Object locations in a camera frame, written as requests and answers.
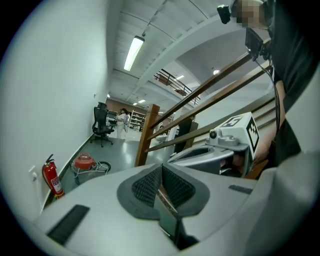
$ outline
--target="wall outlet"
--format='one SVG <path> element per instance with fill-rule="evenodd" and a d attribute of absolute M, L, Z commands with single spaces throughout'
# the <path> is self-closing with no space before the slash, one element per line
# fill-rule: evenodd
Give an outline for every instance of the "wall outlet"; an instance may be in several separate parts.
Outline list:
<path fill-rule="evenodd" d="M 28 171 L 29 173 L 29 177 L 31 179 L 32 182 L 35 182 L 38 178 L 38 173 L 37 173 L 37 169 L 35 166 L 32 166 L 31 169 Z"/>

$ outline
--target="floor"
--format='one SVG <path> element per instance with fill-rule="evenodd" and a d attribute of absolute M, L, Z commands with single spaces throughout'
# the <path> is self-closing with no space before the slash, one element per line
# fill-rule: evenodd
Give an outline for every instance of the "floor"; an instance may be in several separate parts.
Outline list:
<path fill-rule="evenodd" d="M 90 154 L 96 161 L 107 161 L 111 164 L 111 169 L 109 173 L 116 173 L 122 170 L 126 170 L 129 168 L 133 168 L 135 166 L 136 155 L 138 152 L 139 141 L 134 140 L 139 138 L 141 133 L 132 130 L 132 132 L 128 132 L 126 140 L 114 138 L 112 136 L 117 136 L 116 132 L 113 132 L 110 136 L 111 143 L 104 141 L 103 146 L 101 147 L 100 141 L 96 140 L 92 143 L 87 143 L 80 153 L 88 153 Z M 150 147 L 158 145 L 159 142 L 155 139 L 151 141 Z M 173 153 L 174 147 L 165 147 L 159 150 L 152 151 L 148 154 L 146 159 L 146 164 L 161 164 L 165 163 L 170 155 Z M 91 173 L 83 174 L 79 176 L 80 183 L 86 182 L 92 178 L 95 178 L 102 174 Z M 75 183 L 74 174 L 71 170 L 68 170 L 64 177 L 61 179 L 61 184 L 64 192 L 67 194 L 71 190 L 75 189 L 78 185 Z"/>

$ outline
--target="red fire extinguisher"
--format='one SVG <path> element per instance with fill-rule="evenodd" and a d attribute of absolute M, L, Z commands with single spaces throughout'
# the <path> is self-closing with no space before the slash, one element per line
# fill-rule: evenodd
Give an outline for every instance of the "red fire extinguisher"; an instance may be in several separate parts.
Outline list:
<path fill-rule="evenodd" d="M 59 199 L 60 197 L 65 195 L 65 192 L 61 186 L 59 177 L 57 175 L 57 167 L 54 163 L 54 159 L 51 159 L 53 155 L 54 154 L 51 154 L 49 158 L 45 161 L 45 164 L 42 167 L 42 175 L 46 184 L 53 192 L 54 196 L 57 199 Z"/>

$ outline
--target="black office chair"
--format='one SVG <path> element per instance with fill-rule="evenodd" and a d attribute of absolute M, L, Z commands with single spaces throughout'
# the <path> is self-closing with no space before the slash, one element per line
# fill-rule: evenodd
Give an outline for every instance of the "black office chair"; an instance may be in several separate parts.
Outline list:
<path fill-rule="evenodd" d="M 110 142 L 111 145 L 114 143 L 108 139 L 107 134 L 114 132 L 112 128 L 108 128 L 106 125 L 106 119 L 108 110 L 105 108 L 94 107 L 94 124 L 92 125 L 92 131 L 94 133 L 94 138 L 90 140 L 90 143 L 93 141 L 101 140 L 101 148 L 104 147 L 102 141 Z"/>

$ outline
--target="fluorescent light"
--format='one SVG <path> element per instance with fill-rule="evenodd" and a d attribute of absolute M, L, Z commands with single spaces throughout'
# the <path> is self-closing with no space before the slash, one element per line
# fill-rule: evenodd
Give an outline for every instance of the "fluorescent light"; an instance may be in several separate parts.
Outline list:
<path fill-rule="evenodd" d="M 184 78 L 184 77 L 185 77 L 184 75 L 180 75 L 175 80 L 179 80 L 179 79 Z"/>
<path fill-rule="evenodd" d="M 134 63 L 138 52 L 140 51 L 141 46 L 145 40 L 139 36 L 135 36 L 132 40 L 128 55 L 125 60 L 124 69 L 127 71 L 131 70 L 132 64 Z"/>

